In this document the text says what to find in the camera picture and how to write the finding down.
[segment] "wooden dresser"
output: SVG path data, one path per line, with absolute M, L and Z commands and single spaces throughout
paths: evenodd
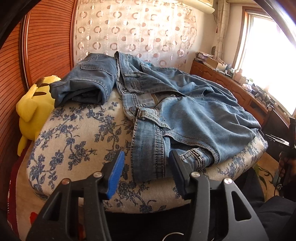
M 263 124 L 268 113 L 266 106 L 259 102 L 251 93 L 243 89 L 239 83 L 195 60 L 192 63 L 190 74 L 216 82 L 228 89 L 237 99 L 238 104 L 250 112 L 261 125 Z

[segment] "pikachu plush toy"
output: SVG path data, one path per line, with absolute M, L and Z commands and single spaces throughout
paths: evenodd
M 40 78 L 17 103 L 16 109 L 20 116 L 19 125 L 22 133 L 17 148 L 19 156 L 26 147 L 28 139 L 37 140 L 41 128 L 53 111 L 54 99 L 49 92 L 49 84 L 59 80 L 61 79 L 55 75 Z

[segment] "metal ring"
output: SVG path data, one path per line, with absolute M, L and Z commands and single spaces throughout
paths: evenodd
M 170 236 L 170 235 L 172 235 L 172 234 L 179 234 L 179 235 L 184 235 L 183 233 L 179 233 L 179 232 L 173 232 L 173 233 L 169 233 L 169 234 L 167 234 L 167 235 L 165 235 L 165 237 L 161 240 L 161 241 L 164 241 L 165 240 L 165 238 L 167 237 L 167 236 Z

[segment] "denim fabric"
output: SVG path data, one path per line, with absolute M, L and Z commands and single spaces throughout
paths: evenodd
M 104 104 L 116 81 L 116 60 L 105 54 L 89 54 L 62 80 L 51 83 L 54 106 L 67 100 Z
M 106 87 L 100 88 L 104 103 L 116 77 L 124 113 L 134 122 L 131 169 L 136 182 L 171 176 L 171 150 L 177 150 L 192 170 L 201 170 L 239 153 L 260 129 L 231 92 L 217 83 L 175 68 L 154 67 L 119 52 L 116 62 L 102 54 L 91 56 L 82 63 L 96 72 L 81 64 L 61 81 L 86 75 Z

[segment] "hand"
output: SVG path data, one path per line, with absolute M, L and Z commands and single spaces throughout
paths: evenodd
M 279 170 L 278 170 L 279 176 L 280 177 L 284 176 L 284 174 L 285 174 L 284 166 L 285 166 L 285 164 L 289 164 L 292 166 L 289 181 L 291 181 L 292 179 L 295 179 L 295 177 L 296 177 L 296 159 L 288 158 L 286 152 L 281 152 L 279 157 L 280 157 Z

